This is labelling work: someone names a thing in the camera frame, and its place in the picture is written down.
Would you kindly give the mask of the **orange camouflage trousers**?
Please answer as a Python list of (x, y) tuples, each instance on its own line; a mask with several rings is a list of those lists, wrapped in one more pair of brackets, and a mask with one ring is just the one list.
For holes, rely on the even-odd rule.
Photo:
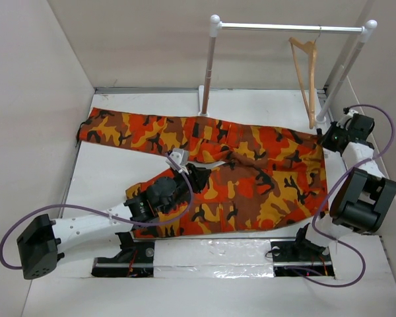
[(191, 162), (213, 164), (192, 203), (160, 214), (159, 227), (134, 230), (136, 238), (273, 230), (329, 209), (323, 203), (327, 175), (316, 135), (200, 116), (94, 108), (77, 138), (161, 156), (183, 149)]

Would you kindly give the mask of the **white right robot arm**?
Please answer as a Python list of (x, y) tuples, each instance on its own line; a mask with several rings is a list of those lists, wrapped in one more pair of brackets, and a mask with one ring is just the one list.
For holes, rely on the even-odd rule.
[(299, 260), (323, 253), (331, 240), (352, 232), (376, 232), (383, 223), (396, 194), (396, 182), (387, 179), (374, 162), (374, 146), (367, 141), (374, 120), (349, 110), (322, 136), (319, 144), (338, 152), (348, 168), (330, 206), (329, 213), (318, 216), (315, 226), (300, 228), (292, 243)]

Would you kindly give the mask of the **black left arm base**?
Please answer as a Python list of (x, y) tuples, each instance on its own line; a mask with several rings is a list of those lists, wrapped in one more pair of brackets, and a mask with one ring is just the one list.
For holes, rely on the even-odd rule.
[(154, 249), (154, 241), (134, 242), (113, 258), (96, 258), (91, 275), (99, 278), (153, 277)]

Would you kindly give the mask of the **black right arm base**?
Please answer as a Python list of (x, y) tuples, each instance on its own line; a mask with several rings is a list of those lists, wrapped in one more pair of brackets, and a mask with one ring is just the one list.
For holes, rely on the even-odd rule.
[(265, 253), (273, 261), (275, 277), (334, 277), (335, 272), (330, 255), (317, 254), (313, 251), (298, 251), (293, 241), (275, 240)]

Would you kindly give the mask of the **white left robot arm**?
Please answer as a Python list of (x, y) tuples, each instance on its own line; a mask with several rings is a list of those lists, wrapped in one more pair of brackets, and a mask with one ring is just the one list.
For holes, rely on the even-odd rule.
[(131, 236), (136, 229), (156, 229), (171, 225), (187, 212), (175, 215), (182, 204), (192, 206), (195, 195), (209, 181), (211, 170), (193, 164), (172, 166), (169, 176), (160, 176), (132, 198), (99, 211), (81, 207), (86, 215), (70, 219), (52, 219), (38, 213), (16, 240), (20, 266), (25, 280), (43, 277), (58, 265), (87, 257), (85, 245), (112, 234), (116, 240), (111, 247), (113, 258), (131, 261), (145, 253)]

